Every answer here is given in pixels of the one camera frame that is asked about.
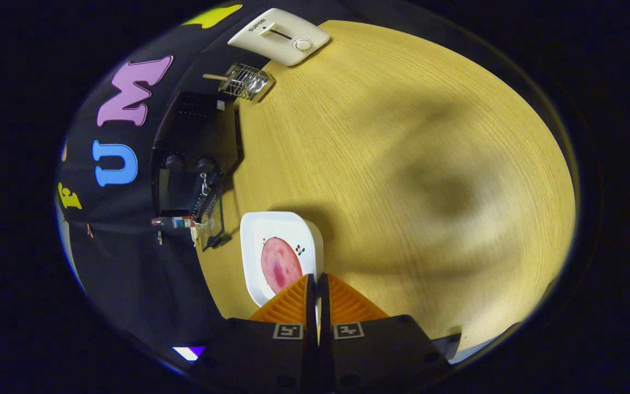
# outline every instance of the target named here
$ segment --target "blue letter u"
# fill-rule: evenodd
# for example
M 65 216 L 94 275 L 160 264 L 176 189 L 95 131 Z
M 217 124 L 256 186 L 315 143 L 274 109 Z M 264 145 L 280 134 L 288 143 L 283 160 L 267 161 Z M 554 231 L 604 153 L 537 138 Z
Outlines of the blue letter u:
M 138 159 L 135 157 L 135 152 L 125 145 L 100 144 L 95 141 L 92 144 L 92 155 L 94 155 L 94 161 L 98 161 L 106 155 L 117 155 L 125 162 L 125 167 L 120 170 L 104 170 L 97 166 L 95 175 L 100 187 L 108 184 L 129 184 L 138 174 Z

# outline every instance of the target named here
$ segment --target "wooden handle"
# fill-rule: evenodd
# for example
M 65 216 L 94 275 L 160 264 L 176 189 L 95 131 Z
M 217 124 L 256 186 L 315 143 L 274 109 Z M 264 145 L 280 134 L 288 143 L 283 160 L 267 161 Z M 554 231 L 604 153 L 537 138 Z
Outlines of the wooden handle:
M 228 80 L 228 77 L 223 77 L 222 75 L 215 75 L 215 74 L 203 74 L 203 77 L 205 79 L 215 79 L 215 80 L 222 80 L 223 82 L 225 80 Z

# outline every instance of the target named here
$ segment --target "yellow letter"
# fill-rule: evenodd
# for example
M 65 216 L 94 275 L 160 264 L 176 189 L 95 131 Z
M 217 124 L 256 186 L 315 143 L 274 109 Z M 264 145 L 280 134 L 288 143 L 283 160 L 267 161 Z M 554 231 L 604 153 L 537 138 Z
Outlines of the yellow letter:
M 62 205 L 67 207 L 75 207 L 78 209 L 82 209 L 82 204 L 80 204 L 79 199 L 77 198 L 76 193 L 70 192 L 69 189 L 62 187 L 62 182 L 57 184 L 57 192 L 60 193 L 60 199 L 62 200 Z

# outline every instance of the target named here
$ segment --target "knob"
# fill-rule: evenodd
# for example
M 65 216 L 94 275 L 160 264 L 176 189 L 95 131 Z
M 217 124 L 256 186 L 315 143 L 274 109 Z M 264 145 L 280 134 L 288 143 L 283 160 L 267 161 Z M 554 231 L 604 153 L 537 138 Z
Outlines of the knob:
M 167 160 L 165 160 L 165 168 L 170 171 L 181 171 L 183 169 L 183 163 L 182 155 L 170 155 L 167 157 Z
M 198 164 L 196 164 L 196 170 L 199 174 L 210 174 L 213 170 L 215 170 L 213 159 L 210 157 L 200 158 L 198 160 Z
M 296 40 L 296 42 L 293 43 L 293 47 L 297 50 L 308 50 L 313 47 L 313 43 L 307 38 L 300 38 L 300 40 Z

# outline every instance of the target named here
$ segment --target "metal clip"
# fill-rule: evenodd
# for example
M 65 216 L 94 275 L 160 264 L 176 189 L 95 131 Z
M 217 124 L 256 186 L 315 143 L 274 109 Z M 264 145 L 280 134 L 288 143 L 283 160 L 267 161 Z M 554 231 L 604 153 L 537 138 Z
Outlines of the metal clip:
M 202 173 L 201 177 L 203 178 L 203 186 L 201 186 L 201 194 L 208 195 L 208 192 L 210 192 L 211 190 L 211 188 L 208 187 L 208 181 L 207 181 L 208 175 L 206 175 L 205 173 Z

